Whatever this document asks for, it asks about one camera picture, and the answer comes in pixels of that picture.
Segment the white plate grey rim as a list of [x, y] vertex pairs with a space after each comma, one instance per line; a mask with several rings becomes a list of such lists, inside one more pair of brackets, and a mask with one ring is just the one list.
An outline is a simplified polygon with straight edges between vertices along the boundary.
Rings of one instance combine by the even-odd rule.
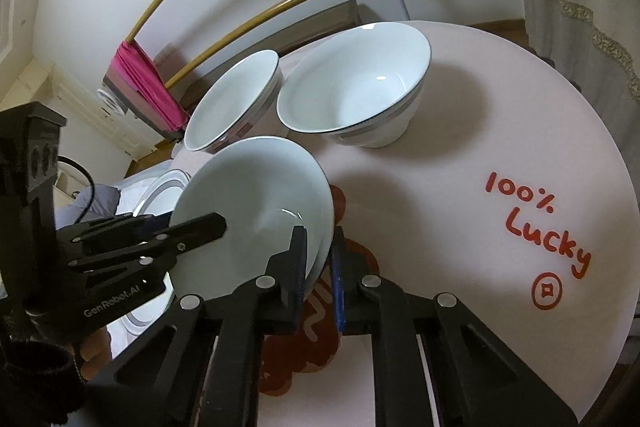
[[[174, 211], [189, 181], [190, 176], [180, 169], [171, 169], [163, 173], [153, 181], [134, 207], [134, 217], [142, 216], [148, 221], [153, 221], [155, 232], [166, 229], [169, 223], [168, 215]], [[128, 312], [122, 318], [122, 325], [129, 335], [140, 336], [171, 304], [174, 288], [168, 273], [165, 274], [163, 282], [165, 289], [159, 296]]]

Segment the white bowl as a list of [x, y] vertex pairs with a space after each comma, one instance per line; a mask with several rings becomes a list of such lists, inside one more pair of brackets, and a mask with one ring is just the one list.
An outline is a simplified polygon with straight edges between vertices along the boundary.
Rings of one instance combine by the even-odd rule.
[[211, 212], [226, 219], [227, 231], [177, 257], [169, 275], [178, 297], [221, 297], [264, 274], [269, 258], [288, 249], [296, 225], [307, 231], [305, 293], [311, 293], [334, 230], [329, 182], [311, 153], [277, 136], [225, 147], [192, 176], [170, 224]]
[[288, 134], [276, 103], [283, 83], [276, 51], [250, 54], [225, 72], [195, 107], [186, 126], [184, 148], [213, 154], [256, 135]]
[[372, 23], [318, 45], [285, 79], [277, 114], [288, 129], [346, 146], [397, 141], [421, 102], [432, 47], [404, 23]]

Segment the white bed cover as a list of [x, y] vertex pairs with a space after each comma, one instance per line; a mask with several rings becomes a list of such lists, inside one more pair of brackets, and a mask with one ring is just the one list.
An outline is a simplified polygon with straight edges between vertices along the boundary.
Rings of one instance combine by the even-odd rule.
[[[159, 166], [146, 169], [143, 172], [130, 176], [130, 178], [123, 179], [111, 185], [120, 191], [119, 204], [113, 217], [124, 215], [125, 213], [134, 214], [134, 207], [137, 206], [144, 192], [156, 178], [170, 170], [168, 165], [169, 162], [165, 161]], [[130, 343], [139, 337], [128, 334], [124, 325], [122, 325], [122, 318], [123, 317], [119, 317], [119, 319], [107, 325], [108, 333], [111, 336], [111, 354], [113, 357], [117, 357], [119, 353], [122, 353]]]

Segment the grey pillow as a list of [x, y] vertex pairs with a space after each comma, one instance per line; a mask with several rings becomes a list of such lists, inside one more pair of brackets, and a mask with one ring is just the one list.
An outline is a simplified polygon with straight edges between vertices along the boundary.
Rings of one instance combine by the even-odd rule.
[[73, 225], [80, 214], [87, 209], [81, 222], [94, 221], [113, 217], [120, 199], [120, 191], [111, 185], [96, 184], [94, 197], [89, 202], [91, 188], [86, 187], [79, 192], [74, 201], [55, 211], [55, 226], [58, 229]]

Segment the white round fan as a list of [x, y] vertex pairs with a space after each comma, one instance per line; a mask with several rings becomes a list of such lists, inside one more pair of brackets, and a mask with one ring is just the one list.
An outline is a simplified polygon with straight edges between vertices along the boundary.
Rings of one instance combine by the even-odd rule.
[[96, 96], [101, 101], [101, 103], [114, 114], [127, 114], [127, 105], [110, 89], [100, 88], [96, 90]]

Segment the cream wardrobe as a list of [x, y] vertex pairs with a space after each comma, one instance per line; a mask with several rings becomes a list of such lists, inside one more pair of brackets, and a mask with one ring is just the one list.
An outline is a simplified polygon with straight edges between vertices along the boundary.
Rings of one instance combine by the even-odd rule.
[[1, 107], [41, 102], [67, 119], [63, 143], [70, 150], [105, 148], [116, 165], [126, 165], [156, 150], [160, 135], [130, 110], [101, 101], [98, 94], [67, 75], [58, 65], [41, 65], [34, 58], [18, 74], [1, 75]]

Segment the cream curtain with trim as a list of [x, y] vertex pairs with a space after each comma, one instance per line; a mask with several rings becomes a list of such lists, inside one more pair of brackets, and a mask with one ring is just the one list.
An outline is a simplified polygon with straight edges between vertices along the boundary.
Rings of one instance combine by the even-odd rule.
[[639, 0], [524, 0], [529, 43], [582, 90], [639, 170]]

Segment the brown cloth on rail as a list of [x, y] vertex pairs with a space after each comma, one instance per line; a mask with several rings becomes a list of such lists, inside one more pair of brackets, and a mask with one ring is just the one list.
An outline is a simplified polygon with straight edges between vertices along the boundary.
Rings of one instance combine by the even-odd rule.
[[102, 86], [114, 95], [115, 100], [125, 112], [129, 112], [143, 121], [164, 139], [178, 140], [183, 138], [184, 131], [170, 131], [168, 124], [152, 109], [150, 103], [143, 98], [137, 89], [130, 87], [113, 66], [108, 66]]

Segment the pink cloth on rail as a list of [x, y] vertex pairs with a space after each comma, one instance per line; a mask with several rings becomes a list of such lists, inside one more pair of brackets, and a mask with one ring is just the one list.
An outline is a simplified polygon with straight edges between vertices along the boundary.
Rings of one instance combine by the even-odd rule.
[[165, 88], [154, 62], [134, 40], [119, 45], [111, 66], [130, 88], [142, 95], [168, 131], [177, 132], [186, 127], [188, 113]]

